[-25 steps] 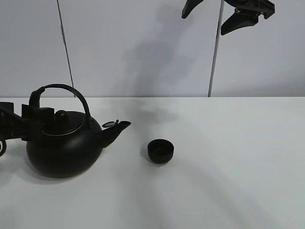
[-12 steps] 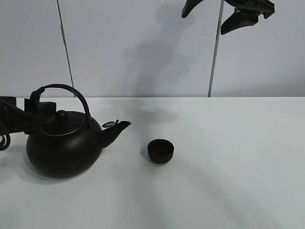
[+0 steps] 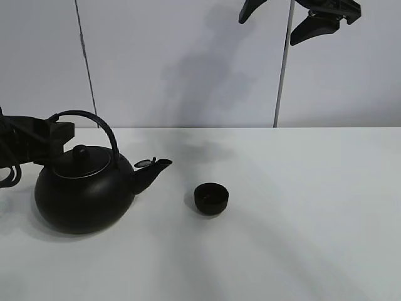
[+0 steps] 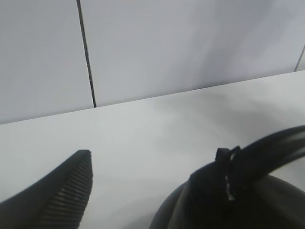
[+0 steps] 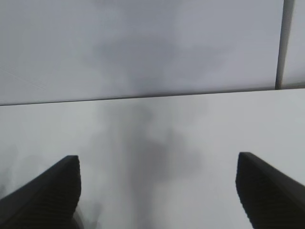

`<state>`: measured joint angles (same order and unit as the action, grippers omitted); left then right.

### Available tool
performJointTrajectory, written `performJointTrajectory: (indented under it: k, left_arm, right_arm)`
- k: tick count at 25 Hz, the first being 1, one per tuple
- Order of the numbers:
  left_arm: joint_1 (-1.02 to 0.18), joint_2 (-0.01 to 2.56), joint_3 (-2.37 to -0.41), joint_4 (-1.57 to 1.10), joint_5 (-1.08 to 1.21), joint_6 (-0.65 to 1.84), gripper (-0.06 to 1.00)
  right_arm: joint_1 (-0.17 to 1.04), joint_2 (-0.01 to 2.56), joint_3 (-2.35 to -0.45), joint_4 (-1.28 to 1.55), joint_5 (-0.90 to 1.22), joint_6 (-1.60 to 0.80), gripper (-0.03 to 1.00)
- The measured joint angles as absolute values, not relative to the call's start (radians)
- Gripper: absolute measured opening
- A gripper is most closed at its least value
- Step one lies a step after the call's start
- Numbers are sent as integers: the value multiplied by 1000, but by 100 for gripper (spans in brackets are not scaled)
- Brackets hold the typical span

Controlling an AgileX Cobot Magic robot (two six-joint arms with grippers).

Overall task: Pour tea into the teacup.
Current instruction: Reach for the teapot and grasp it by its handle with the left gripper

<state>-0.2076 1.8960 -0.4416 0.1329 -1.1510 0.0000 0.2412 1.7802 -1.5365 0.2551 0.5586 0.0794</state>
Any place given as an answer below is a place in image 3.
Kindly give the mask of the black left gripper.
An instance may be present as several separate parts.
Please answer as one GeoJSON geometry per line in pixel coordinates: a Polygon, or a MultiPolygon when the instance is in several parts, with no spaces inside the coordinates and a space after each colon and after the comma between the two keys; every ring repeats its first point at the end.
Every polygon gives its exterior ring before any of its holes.
{"type": "Polygon", "coordinates": [[[67,110],[47,119],[1,114],[1,165],[45,165],[61,159],[65,144],[75,136],[75,124],[59,118],[70,113],[67,110]]]}

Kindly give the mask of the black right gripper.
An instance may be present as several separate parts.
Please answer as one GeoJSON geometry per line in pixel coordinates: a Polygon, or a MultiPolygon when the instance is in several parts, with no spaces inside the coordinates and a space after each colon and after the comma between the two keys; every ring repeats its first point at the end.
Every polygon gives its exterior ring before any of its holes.
{"type": "MultiPolygon", "coordinates": [[[[244,24],[266,0],[245,0],[240,13],[239,24],[244,24]]],[[[308,39],[333,34],[340,29],[341,19],[351,25],[362,16],[362,7],[352,0],[296,0],[309,11],[309,15],[291,33],[290,45],[294,46],[308,39]]]]}

